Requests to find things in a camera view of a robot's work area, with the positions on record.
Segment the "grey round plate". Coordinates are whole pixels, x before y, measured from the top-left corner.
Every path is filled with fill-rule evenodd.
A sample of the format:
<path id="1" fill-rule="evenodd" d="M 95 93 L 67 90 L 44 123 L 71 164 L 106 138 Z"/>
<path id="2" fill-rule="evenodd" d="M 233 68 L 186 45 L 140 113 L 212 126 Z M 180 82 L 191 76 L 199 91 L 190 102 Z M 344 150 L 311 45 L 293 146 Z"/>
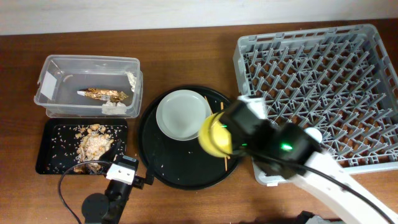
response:
<path id="1" fill-rule="evenodd" d="M 189 141 L 198 136 L 202 124 L 210 115 L 204 96 L 192 90 L 175 90 L 161 99 L 155 118 L 167 137 Z"/>

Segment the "brown snack wrapper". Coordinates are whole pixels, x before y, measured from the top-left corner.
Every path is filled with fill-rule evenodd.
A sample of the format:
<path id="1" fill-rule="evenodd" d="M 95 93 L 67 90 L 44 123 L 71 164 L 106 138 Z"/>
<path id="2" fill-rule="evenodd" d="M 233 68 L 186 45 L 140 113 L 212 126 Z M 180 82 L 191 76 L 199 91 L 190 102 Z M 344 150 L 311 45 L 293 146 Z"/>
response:
<path id="1" fill-rule="evenodd" d="M 78 95 L 89 97 L 95 100 L 119 102 L 125 100 L 128 96 L 123 91 L 87 88 L 77 91 Z"/>

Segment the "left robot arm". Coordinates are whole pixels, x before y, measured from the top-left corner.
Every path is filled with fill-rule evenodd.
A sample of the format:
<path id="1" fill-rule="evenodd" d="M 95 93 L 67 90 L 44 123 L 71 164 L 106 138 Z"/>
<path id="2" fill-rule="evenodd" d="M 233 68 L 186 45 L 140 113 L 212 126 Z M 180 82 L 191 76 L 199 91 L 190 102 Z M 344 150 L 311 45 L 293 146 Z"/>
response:
<path id="1" fill-rule="evenodd" d="M 139 161 L 117 155 L 120 146 L 121 141 L 118 141 L 100 157 L 100 161 L 110 163 L 105 169 L 109 184 L 103 194 L 91 194 L 84 200 L 81 212 L 85 223 L 118 223 L 132 189 L 142 190 L 145 185 L 154 183 L 153 168 L 147 169 L 145 177 L 139 177 L 136 175 Z"/>

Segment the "white napkin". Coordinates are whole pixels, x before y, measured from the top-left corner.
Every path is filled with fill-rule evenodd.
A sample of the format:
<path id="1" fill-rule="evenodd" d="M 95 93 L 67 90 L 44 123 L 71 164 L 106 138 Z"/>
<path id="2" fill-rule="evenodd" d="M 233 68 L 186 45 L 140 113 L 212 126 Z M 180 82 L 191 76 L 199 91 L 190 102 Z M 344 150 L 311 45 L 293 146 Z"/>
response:
<path id="1" fill-rule="evenodd" d="M 137 83 L 137 77 L 132 72 L 124 72 L 131 86 L 131 91 L 134 93 Z M 126 105 L 121 102 L 107 101 L 102 105 L 101 112 L 105 115 L 124 115 L 126 114 Z"/>

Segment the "food scraps and rice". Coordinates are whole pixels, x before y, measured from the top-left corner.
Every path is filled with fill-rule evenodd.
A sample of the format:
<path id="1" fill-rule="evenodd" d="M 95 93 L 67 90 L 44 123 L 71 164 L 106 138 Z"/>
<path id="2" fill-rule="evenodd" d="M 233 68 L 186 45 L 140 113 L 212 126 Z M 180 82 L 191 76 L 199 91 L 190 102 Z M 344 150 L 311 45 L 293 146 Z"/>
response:
<path id="1" fill-rule="evenodd" d="M 91 124 L 79 127 L 75 138 L 79 140 L 77 147 L 77 163 L 97 161 L 105 152 L 110 150 L 114 138 L 109 134 L 105 125 Z"/>

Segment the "light blue cup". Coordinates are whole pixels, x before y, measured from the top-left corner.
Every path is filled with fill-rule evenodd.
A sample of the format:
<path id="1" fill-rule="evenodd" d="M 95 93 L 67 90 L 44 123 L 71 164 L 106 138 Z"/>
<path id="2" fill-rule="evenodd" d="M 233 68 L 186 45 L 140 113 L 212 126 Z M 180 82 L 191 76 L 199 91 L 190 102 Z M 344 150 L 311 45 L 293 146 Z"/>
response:
<path id="1" fill-rule="evenodd" d="M 316 129 L 316 128 L 306 128 L 304 131 L 312 137 L 314 140 L 316 140 L 317 143 L 321 143 L 323 140 L 322 133 Z"/>

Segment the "yellow bowl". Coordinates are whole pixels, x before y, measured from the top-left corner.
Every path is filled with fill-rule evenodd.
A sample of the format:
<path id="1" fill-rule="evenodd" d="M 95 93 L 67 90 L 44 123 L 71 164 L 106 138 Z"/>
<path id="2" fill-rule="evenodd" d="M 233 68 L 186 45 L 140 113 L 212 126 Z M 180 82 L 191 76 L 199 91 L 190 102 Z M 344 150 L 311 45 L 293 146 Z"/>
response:
<path id="1" fill-rule="evenodd" d="M 214 157 L 229 157 L 233 152 L 231 133 L 220 121 L 223 114 L 215 113 L 207 117 L 198 132 L 200 146 Z"/>

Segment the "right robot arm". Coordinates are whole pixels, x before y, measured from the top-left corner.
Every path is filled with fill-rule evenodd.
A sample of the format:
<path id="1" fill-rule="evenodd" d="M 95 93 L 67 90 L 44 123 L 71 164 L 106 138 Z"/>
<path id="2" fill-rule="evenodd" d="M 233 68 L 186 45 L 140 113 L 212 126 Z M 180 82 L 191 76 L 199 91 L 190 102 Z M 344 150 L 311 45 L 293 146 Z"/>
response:
<path id="1" fill-rule="evenodd" d="M 217 116 L 232 137 L 230 156 L 249 156 L 265 173 L 323 202 L 345 223 L 397 223 L 397 214 L 353 179 L 328 151 L 296 124 L 280 128 L 263 117 L 257 99 L 237 100 Z"/>

